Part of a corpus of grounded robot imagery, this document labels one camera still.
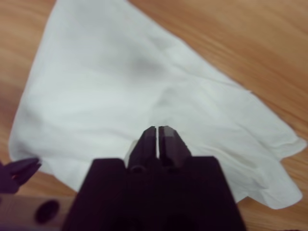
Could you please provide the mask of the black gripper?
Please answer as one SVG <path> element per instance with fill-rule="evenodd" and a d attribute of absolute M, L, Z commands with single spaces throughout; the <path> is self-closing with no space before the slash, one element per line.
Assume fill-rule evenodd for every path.
<path fill-rule="evenodd" d="M 40 168 L 38 158 L 27 158 L 8 164 L 8 171 L 0 164 L 0 193 L 15 194 Z"/>

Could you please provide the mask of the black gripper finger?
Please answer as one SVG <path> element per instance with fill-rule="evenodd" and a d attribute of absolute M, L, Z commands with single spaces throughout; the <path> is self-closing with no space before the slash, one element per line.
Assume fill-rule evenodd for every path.
<path fill-rule="evenodd" d="M 178 132 L 170 126 L 158 128 L 158 140 L 159 159 L 165 167 L 180 168 L 192 156 Z"/>
<path fill-rule="evenodd" d="M 130 153 L 128 167 L 147 168 L 153 159 L 156 159 L 156 128 L 154 126 L 146 129 L 140 136 Z"/>

